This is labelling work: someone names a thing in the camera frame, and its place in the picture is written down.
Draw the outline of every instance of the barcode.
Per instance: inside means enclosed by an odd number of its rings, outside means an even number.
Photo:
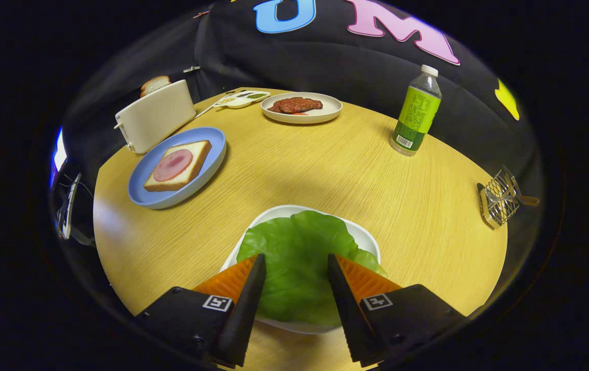
[[[411,146],[414,144],[412,141],[407,141],[407,139],[404,139],[400,134],[398,134],[397,139],[395,140],[406,148],[411,148]]]

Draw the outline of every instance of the bread crust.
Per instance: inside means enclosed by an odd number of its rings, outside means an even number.
[[[143,84],[143,85],[141,86],[141,90],[142,90],[142,91],[141,91],[141,96],[144,96],[144,93],[145,93],[146,87],[148,86],[148,84],[149,84],[149,83],[153,82],[153,80],[157,80],[158,78],[165,78],[165,77],[166,77],[166,78],[167,78],[167,80],[170,82],[170,78],[169,78],[167,75],[155,76],[155,77],[151,78],[150,80],[148,80],[148,81],[147,81],[145,84]]]
[[[148,192],[177,191],[177,190],[181,189],[182,187],[186,186],[187,184],[191,183],[191,181],[193,181],[198,176],[198,173],[201,171],[201,167],[203,167],[203,163],[205,162],[205,159],[207,158],[208,153],[210,153],[210,149],[212,149],[212,144],[210,144],[210,141],[207,141],[207,140],[182,144],[182,145],[191,145],[191,144],[199,143],[199,142],[205,142],[205,144],[203,145],[203,148],[201,149],[200,155],[198,156],[198,158],[196,158],[196,161],[194,161],[193,163],[191,163],[189,165],[189,166],[193,166],[192,172],[189,174],[189,178],[179,181],[178,183],[165,183],[165,182],[158,181],[157,183],[148,184],[148,182],[151,179],[154,179],[153,173],[155,172],[155,169],[153,169],[153,171],[150,173],[150,176],[148,177],[148,179],[146,179],[146,183],[144,183],[144,190],[146,190]]]

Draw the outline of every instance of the round wooden table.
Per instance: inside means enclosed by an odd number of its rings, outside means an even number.
[[[196,104],[196,111],[219,98]],[[432,136],[415,157],[400,155],[388,141],[395,119],[343,104],[339,117],[318,125],[281,124],[259,103],[213,108],[189,122],[177,133],[221,129],[226,159],[199,192],[167,209],[146,209],[128,197],[142,155],[125,148],[113,155],[97,176],[95,241],[128,310],[137,315],[170,287],[191,289],[212,277],[249,223],[285,204],[363,226],[396,284],[423,284],[464,315],[483,305],[507,248],[507,225],[492,230],[480,216],[476,183],[491,176]],[[342,329],[302,335],[255,322],[244,369],[361,367],[351,361]]]

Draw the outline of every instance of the pink letter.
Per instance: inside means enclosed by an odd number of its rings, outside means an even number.
[[[445,35],[435,28],[412,16],[400,19],[386,8],[369,0],[346,0],[346,2],[353,3],[356,11],[356,23],[347,26],[350,32],[382,37],[385,33],[377,28],[377,19],[379,19],[396,40],[405,42],[417,31],[420,35],[420,39],[414,42],[417,47],[453,65],[459,65],[459,59],[453,54]]]

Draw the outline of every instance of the lettuce leaf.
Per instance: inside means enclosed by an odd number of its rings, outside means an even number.
[[[281,322],[340,326],[327,278],[327,256],[339,254],[386,277],[377,258],[358,249],[344,221],[302,211],[249,228],[237,261],[265,254],[267,275],[257,312]]]

